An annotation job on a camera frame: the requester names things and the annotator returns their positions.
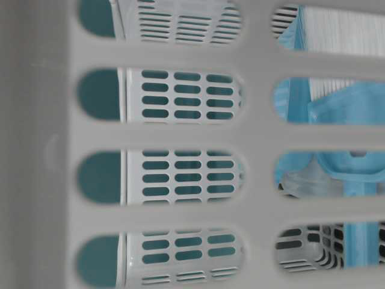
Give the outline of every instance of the blue fabric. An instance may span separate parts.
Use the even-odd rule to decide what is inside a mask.
[[[287,49],[304,50],[301,17],[297,17],[279,37],[279,43]],[[283,80],[274,91],[274,107],[278,115],[291,123],[308,123],[307,104],[310,102],[308,78]],[[274,172],[276,185],[286,172],[299,172],[307,167],[312,153],[296,152],[280,157]]]
[[[384,125],[385,84],[357,82],[308,104],[309,122],[338,125]],[[377,183],[385,180],[385,154],[320,152],[318,163],[332,177],[344,181],[345,197],[375,196]],[[344,224],[346,267],[376,266],[378,223]]]

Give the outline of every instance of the teal surface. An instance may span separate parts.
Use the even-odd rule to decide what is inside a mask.
[[[89,32],[102,37],[115,37],[109,0],[82,0],[79,18]]]
[[[79,167],[78,184],[89,199],[106,204],[120,202],[120,152],[88,157]]]
[[[279,37],[279,43],[287,49],[303,50],[303,28],[297,17]],[[310,102],[308,78],[290,78],[282,81],[274,91],[274,107],[279,116],[291,123],[308,123],[307,104]],[[313,154],[296,152],[282,155],[274,171],[276,185],[286,172],[299,172],[307,167]]]
[[[86,74],[78,86],[78,98],[88,115],[103,120],[119,120],[119,82],[116,69]]]
[[[80,250],[77,268],[86,283],[95,287],[115,287],[118,240],[118,236],[98,237]]]

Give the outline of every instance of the ventilation hole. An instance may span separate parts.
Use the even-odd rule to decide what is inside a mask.
[[[201,180],[201,175],[198,173],[178,173],[175,176],[177,182],[197,182]]]
[[[217,28],[233,29],[233,30],[239,30],[240,29],[240,27],[231,26],[231,25],[218,25]]]
[[[325,250],[322,250],[322,256],[320,257],[320,259],[315,261],[320,263],[320,262],[323,262],[325,259],[326,259],[326,252]]]
[[[380,255],[382,257],[385,257],[385,246],[384,245],[380,245]]]
[[[176,204],[197,204],[202,203],[201,199],[179,199],[175,201]]]
[[[175,151],[177,157],[199,157],[200,151]]]
[[[119,84],[116,70],[88,73],[78,86],[79,102],[90,116],[103,120],[119,120]]]
[[[238,11],[238,9],[237,8],[235,8],[235,7],[225,7],[225,10],[231,10],[231,11]]]
[[[142,244],[144,250],[158,250],[168,248],[170,243],[167,240],[155,240],[155,241],[145,241]]]
[[[229,200],[230,197],[211,197],[207,200],[209,203],[224,202]]]
[[[144,188],[143,195],[146,197],[152,196],[166,196],[170,190],[167,187],[154,187],[154,188]]]
[[[293,266],[293,267],[290,266],[290,270],[293,270],[293,269],[306,269],[306,268],[314,269],[312,265],[308,265],[308,264],[298,265],[298,266]]]
[[[342,232],[341,230],[334,229],[334,236],[335,236],[338,240],[343,240],[343,232]]]
[[[209,161],[207,163],[207,167],[210,169],[229,169],[233,166],[233,161]]]
[[[207,30],[203,29],[203,28],[178,27],[177,29],[178,30],[187,30],[187,31],[207,32]]]
[[[198,25],[198,26],[209,26],[208,23],[202,23],[202,22],[191,22],[191,21],[179,21],[178,24],[185,24],[185,25]]]
[[[164,83],[145,82],[142,84],[142,89],[145,92],[166,92],[168,90],[168,85]]]
[[[168,72],[163,70],[143,70],[142,76],[145,78],[166,79],[168,77]]]
[[[166,157],[169,151],[143,151],[145,157]]]
[[[323,233],[324,233],[325,235],[330,236],[330,234],[331,234],[331,229],[330,229],[329,226],[322,226],[322,231],[323,231]]]
[[[207,101],[207,106],[209,107],[221,107],[221,108],[230,108],[233,107],[233,101],[227,101],[223,99],[209,99]]]
[[[144,104],[166,105],[168,104],[168,98],[164,96],[143,96],[142,102]]]
[[[213,39],[224,39],[224,40],[234,40],[235,38],[233,37],[228,37],[228,36],[213,36]]]
[[[308,234],[307,235],[307,241],[319,243],[320,242],[319,235],[318,234]]]
[[[308,226],[307,229],[310,231],[319,231],[319,226]]]
[[[212,44],[227,44],[227,42],[211,41]]]
[[[148,23],[142,23],[140,24],[141,27],[154,27],[154,28],[166,28],[169,29],[170,26],[168,25],[161,25],[161,24],[148,24]]]
[[[213,87],[210,86],[206,89],[206,92],[209,95],[224,95],[224,96],[229,96],[233,95],[233,89],[228,88],[228,87]]]
[[[208,237],[207,241],[209,244],[221,244],[221,243],[231,243],[235,241],[234,235],[216,235]]]
[[[332,261],[331,253],[329,252],[327,255],[328,255],[327,262],[326,262],[325,264],[322,265],[322,266],[324,266],[324,267],[329,266],[330,263],[331,263],[331,261]]]
[[[224,248],[210,249],[208,254],[210,257],[230,256],[235,254],[235,248],[224,247]]]
[[[231,154],[224,151],[207,151],[209,157],[230,157]]]
[[[143,110],[142,115],[144,117],[154,117],[157,119],[164,119],[168,117],[167,110]]]
[[[156,34],[141,34],[141,37],[148,37],[148,38],[159,38],[159,39],[168,39],[168,36],[162,36],[162,35],[156,35]]]
[[[202,244],[202,239],[199,237],[180,238],[175,240],[177,247],[199,246]]]
[[[200,87],[196,85],[177,84],[174,87],[174,91],[178,93],[200,93]]]
[[[338,242],[334,242],[334,249],[337,252],[340,252],[340,253],[343,252],[343,246],[340,243],[338,243]]]
[[[241,21],[238,20],[231,20],[231,19],[221,19],[219,22],[225,22],[225,23],[234,23],[234,24],[240,24]]]
[[[232,185],[209,185],[207,191],[209,193],[232,193],[234,191],[234,186]]]
[[[337,256],[333,256],[334,257],[334,263],[333,263],[333,266],[331,267],[331,269],[334,269],[338,266],[338,258]]]
[[[176,105],[183,105],[187,107],[198,107],[200,105],[199,98],[176,98],[174,100]]]
[[[239,17],[239,14],[234,14],[234,13],[223,13],[222,16],[227,16],[227,17]]]
[[[144,182],[168,182],[170,177],[163,173],[152,174],[152,175],[144,175]]]
[[[302,234],[302,231],[300,229],[290,229],[283,232],[280,237],[293,237],[293,236],[299,236]]]
[[[299,248],[301,246],[302,246],[302,242],[301,241],[278,242],[276,244],[276,249],[277,250],[293,249],[293,248]]]
[[[154,13],[154,12],[139,12],[139,15],[150,15],[150,16],[161,16],[161,17],[171,17],[170,14],[165,13]]]
[[[108,1],[81,1],[79,17],[87,31],[102,37],[115,37],[111,5]]]
[[[186,272],[186,273],[179,273],[176,276],[177,277],[187,277],[187,276],[194,276],[194,275],[201,275],[204,274],[203,271],[196,271],[196,272]]]
[[[142,33],[164,33],[169,34],[169,31],[166,30],[154,30],[154,29],[140,29],[140,32]]]
[[[162,275],[162,276],[152,276],[152,277],[144,277],[142,281],[151,281],[151,280],[159,280],[159,279],[167,279],[170,275]]]
[[[193,277],[193,278],[186,278],[186,279],[177,279],[178,282],[196,282],[196,281],[203,281],[205,280],[206,277],[205,276],[202,276],[202,277]]]
[[[186,80],[186,81],[199,81],[200,74],[191,73],[191,72],[175,72],[174,77],[177,80]]]
[[[177,110],[174,113],[177,119],[198,119],[201,114],[196,110]]]
[[[143,205],[168,205],[168,200],[145,200]]]
[[[115,287],[118,236],[98,237],[86,243],[76,259],[82,279],[93,287]]]
[[[220,30],[216,30],[214,33],[217,33],[217,34],[228,34],[228,35],[234,35],[234,36],[238,35],[237,32],[233,32],[233,31],[220,31]]]
[[[186,15],[181,15],[179,18],[186,18],[186,19],[197,19],[197,20],[206,20],[209,21],[211,18],[208,17],[199,17],[199,16],[186,16]]]
[[[225,273],[225,272],[233,272],[237,271],[237,267],[231,267],[231,268],[219,268],[219,269],[212,269],[210,272],[211,273]]]
[[[170,259],[170,256],[166,253],[145,255],[142,258],[145,264],[165,263]]]
[[[170,283],[170,280],[158,280],[158,281],[143,281],[142,285],[143,286],[150,286],[150,285],[161,285],[161,284],[167,284]]]
[[[139,9],[155,9],[155,7],[152,6],[138,6]]]
[[[187,187],[176,187],[176,194],[200,194],[202,189],[197,185],[190,185]]]
[[[204,34],[196,34],[196,33],[185,33],[185,32],[178,32],[176,35],[181,35],[181,36],[193,36],[193,37],[204,37]]]
[[[330,248],[330,240],[329,240],[328,238],[323,237],[323,238],[322,238],[322,243],[323,243],[326,247]]]
[[[195,229],[188,229],[188,230],[175,230],[177,234],[195,234],[201,232],[201,229],[195,228]]]
[[[143,232],[142,235],[145,237],[154,237],[154,236],[165,236],[168,235],[170,231],[147,231]]]
[[[201,166],[199,161],[177,161],[175,163],[177,169],[199,169]]]
[[[380,240],[385,241],[385,230],[383,230],[383,229],[380,230]]]
[[[202,257],[202,252],[199,250],[178,252],[177,254],[175,254],[175,259],[177,259],[178,261],[199,259],[201,257]]]
[[[87,198],[101,203],[120,202],[120,152],[88,157],[78,170],[78,184]]]
[[[300,264],[300,263],[306,263],[306,260],[294,260],[294,261],[282,261],[279,262],[281,265],[290,265],[290,264]]]
[[[139,18],[139,21],[151,21],[151,22],[171,22],[168,19],[158,19],[158,18],[147,18],[147,17],[141,17]]]
[[[166,161],[145,161],[143,163],[145,170],[166,170],[169,166]]]
[[[232,173],[209,173],[207,175],[209,181],[231,181],[233,178]]]

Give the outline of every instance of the laundry basket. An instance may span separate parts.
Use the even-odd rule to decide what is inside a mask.
[[[381,267],[337,270],[341,226],[385,219],[382,198],[288,196],[273,170],[287,150],[382,149],[383,128],[290,125],[271,95],[292,76],[380,81],[383,60],[281,49],[297,10],[277,11],[278,0],[111,1],[119,41],[84,29],[80,4],[0,10],[1,287],[93,288],[78,270],[82,248],[118,235],[116,287],[382,288]],[[318,4],[385,13],[376,0]],[[79,102],[81,79],[105,67],[119,72],[119,122]],[[101,152],[121,155],[120,204],[93,202],[79,184]],[[208,179],[217,173],[227,179]]]

